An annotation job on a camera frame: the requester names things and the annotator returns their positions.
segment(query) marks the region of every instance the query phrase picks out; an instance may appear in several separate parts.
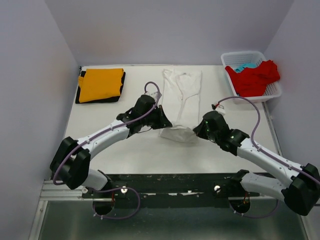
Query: white tag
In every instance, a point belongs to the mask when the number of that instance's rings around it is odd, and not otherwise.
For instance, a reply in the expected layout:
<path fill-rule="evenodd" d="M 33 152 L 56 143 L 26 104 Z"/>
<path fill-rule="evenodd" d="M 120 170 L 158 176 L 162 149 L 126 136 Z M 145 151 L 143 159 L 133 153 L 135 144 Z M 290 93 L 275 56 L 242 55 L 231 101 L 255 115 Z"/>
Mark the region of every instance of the white tag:
<path fill-rule="evenodd" d="M 220 113 L 222 116 L 226 115 L 226 110 L 224 108 L 224 106 L 217 106 L 216 109 L 215 109 L 218 113 Z"/>
<path fill-rule="evenodd" d="M 157 91 L 155 91 L 155 92 L 146 92 L 145 93 L 145 95 L 148 95 L 148 96 L 150 96 L 150 97 L 152 97 L 155 101 L 157 101 L 157 99 L 159 98 L 161 98 L 161 96 L 162 96 L 162 94 L 160 93 L 160 95 L 158 96 L 158 92 Z"/>

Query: screw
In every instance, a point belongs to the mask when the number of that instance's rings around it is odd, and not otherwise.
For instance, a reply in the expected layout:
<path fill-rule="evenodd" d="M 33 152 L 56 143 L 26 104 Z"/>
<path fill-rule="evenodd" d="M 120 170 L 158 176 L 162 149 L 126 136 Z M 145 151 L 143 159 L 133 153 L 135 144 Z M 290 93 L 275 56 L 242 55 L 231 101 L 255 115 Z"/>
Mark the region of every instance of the screw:
<path fill-rule="evenodd" d="M 123 186 L 123 188 L 121 189 L 121 193 L 126 194 L 128 192 L 128 189 L 126 188 L 126 186 Z"/>
<path fill-rule="evenodd" d="M 213 190 L 216 192 L 216 193 L 219 193 L 221 191 L 221 187 L 219 185 L 215 185 Z"/>
<path fill-rule="evenodd" d="M 83 187 L 83 188 L 81 189 L 81 192 L 82 192 L 83 194 L 86 194 L 86 193 L 88 192 L 88 188 Z"/>

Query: blue cloth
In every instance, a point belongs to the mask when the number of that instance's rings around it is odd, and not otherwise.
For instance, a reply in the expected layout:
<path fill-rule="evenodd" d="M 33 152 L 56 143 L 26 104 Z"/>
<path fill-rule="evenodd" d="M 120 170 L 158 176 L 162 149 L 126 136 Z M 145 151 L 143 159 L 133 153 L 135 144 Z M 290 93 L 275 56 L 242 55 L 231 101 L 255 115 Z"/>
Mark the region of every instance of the blue cloth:
<path fill-rule="evenodd" d="M 245 64 L 242 64 L 241 66 L 238 66 L 234 71 L 236 73 L 241 73 L 245 68 L 255 69 L 256 67 L 257 65 L 254 63 L 245 63 Z"/>

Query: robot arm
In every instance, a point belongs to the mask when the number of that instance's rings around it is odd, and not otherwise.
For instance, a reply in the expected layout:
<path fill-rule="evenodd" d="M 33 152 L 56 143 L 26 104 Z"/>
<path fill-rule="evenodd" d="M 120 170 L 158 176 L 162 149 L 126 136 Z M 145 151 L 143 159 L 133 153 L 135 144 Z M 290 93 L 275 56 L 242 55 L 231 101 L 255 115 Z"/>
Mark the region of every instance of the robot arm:
<path fill-rule="evenodd" d="M 315 166 L 311 164 L 301 166 L 289 161 L 253 142 L 249 135 L 241 130 L 230 129 L 218 111 L 206 113 L 202 122 L 193 131 L 198 137 L 210 140 L 222 150 L 249 160 L 274 177 L 240 170 L 234 178 L 235 181 L 230 182 L 231 184 L 236 182 L 237 186 L 240 184 L 246 192 L 261 193 L 284 201 L 291 210 L 303 216 L 309 213 L 320 198 L 320 186 L 311 179 L 314 178 L 316 181 L 320 179 Z"/>
<path fill-rule="evenodd" d="M 79 186 L 102 190 L 107 186 L 108 178 L 103 172 L 90 169 L 91 159 L 112 144 L 138 133 L 143 126 L 154 130 L 172 127 L 162 106 L 157 106 L 158 95 L 155 100 L 152 94 L 143 94 L 134 107 L 119 114 L 116 120 L 98 132 L 79 139 L 65 138 L 50 165 L 54 176 L 71 190 Z"/>

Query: red cloth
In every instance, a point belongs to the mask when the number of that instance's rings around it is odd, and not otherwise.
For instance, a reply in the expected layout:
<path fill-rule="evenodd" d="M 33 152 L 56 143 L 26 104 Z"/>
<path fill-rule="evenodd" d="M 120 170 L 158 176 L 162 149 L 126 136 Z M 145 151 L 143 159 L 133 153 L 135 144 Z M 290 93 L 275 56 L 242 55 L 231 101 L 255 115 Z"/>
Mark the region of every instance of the red cloth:
<path fill-rule="evenodd" d="M 241 97 L 262 96 L 268 84 L 280 79 L 277 65 L 271 61 L 263 61 L 256 68 L 246 67 L 242 72 L 236 73 L 230 66 L 226 66 L 234 89 Z"/>

